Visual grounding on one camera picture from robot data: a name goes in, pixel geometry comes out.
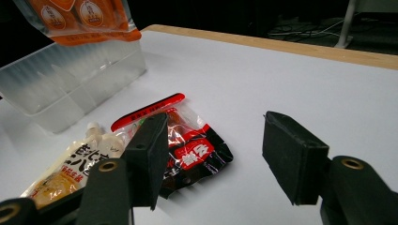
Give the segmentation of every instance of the clear plastic bin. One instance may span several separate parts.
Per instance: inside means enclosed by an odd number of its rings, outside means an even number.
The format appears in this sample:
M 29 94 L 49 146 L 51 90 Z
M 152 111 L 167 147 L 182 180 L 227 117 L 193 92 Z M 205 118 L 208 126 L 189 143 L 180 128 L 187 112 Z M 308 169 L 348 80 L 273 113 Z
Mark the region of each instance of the clear plastic bin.
M 45 130 L 76 123 L 145 71 L 139 41 L 49 45 L 0 68 L 0 95 Z

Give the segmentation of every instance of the table surface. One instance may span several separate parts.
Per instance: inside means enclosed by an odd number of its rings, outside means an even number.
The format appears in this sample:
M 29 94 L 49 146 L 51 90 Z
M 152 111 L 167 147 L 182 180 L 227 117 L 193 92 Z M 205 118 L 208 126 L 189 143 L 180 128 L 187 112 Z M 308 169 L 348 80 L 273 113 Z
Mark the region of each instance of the table surface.
M 60 134 L 43 132 L 0 101 L 0 199 L 18 197 L 89 122 L 174 93 L 225 140 L 234 161 L 216 175 L 134 208 L 135 224 L 322 224 L 319 205 L 292 206 L 262 158 L 267 111 L 290 115 L 330 146 L 329 157 L 370 163 L 398 190 L 398 58 L 153 25 L 141 46 L 147 71 Z

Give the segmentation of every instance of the transparent plastic wrapper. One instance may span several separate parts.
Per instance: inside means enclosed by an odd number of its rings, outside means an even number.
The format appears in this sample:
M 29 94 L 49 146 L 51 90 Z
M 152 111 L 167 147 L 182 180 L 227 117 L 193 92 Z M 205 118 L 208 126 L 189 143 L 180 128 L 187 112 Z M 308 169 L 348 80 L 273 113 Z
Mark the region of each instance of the transparent plastic wrapper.
M 120 158 L 124 149 L 121 138 L 114 133 L 104 134 L 97 123 L 90 123 L 85 139 L 73 142 L 22 197 L 33 199 L 38 209 L 53 203 L 85 187 L 95 163 Z
M 114 134 L 128 143 L 148 116 L 168 114 L 169 160 L 160 192 L 166 199 L 174 191 L 218 173 L 233 160 L 223 139 L 183 103 L 184 98 L 175 94 L 129 113 L 111 126 Z
M 14 3 L 30 24 L 61 45 L 141 38 L 127 0 L 14 0 Z

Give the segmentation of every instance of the red and black package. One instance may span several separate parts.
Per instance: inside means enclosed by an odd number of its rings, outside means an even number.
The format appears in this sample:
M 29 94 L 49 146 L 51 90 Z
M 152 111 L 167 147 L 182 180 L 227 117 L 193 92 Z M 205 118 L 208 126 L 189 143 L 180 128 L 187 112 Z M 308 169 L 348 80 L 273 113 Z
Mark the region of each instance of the red and black package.
M 111 126 L 129 143 L 148 116 L 168 114 L 169 160 L 160 192 L 165 199 L 178 189 L 218 173 L 234 158 L 216 131 L 183 103 L 184 98 L 180 93 L 172 95 L 119 118 Z

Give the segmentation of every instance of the orange package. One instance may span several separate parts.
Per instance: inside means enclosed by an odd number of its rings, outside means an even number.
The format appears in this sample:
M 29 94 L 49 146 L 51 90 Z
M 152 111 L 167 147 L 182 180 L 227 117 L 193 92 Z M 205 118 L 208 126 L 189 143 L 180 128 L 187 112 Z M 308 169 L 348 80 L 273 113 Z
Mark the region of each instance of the orange package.
M 24 17 L 61 45 L 141 38 L 127 0 L 14 0 Z

